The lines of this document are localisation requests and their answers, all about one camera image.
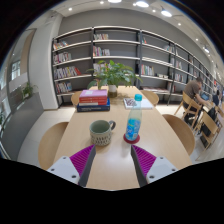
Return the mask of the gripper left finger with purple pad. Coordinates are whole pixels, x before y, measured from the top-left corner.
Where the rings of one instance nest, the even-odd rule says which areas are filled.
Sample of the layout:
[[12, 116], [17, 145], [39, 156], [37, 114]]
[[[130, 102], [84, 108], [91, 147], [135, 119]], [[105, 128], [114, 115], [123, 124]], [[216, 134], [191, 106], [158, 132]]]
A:
[[90, 145], [70, 157], [62, 156], [48, 169], [48, 172], [85, 187], [95, 155], [95, 146]]

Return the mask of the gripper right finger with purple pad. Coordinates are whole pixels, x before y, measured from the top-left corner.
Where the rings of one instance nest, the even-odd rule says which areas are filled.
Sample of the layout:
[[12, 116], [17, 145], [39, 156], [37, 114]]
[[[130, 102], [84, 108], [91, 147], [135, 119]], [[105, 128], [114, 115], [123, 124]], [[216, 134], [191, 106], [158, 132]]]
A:
[[164, 156], [156, 157], [136, 145], [131, 146], [131, 156], [141, 187], [177, 171], [177, 168]]

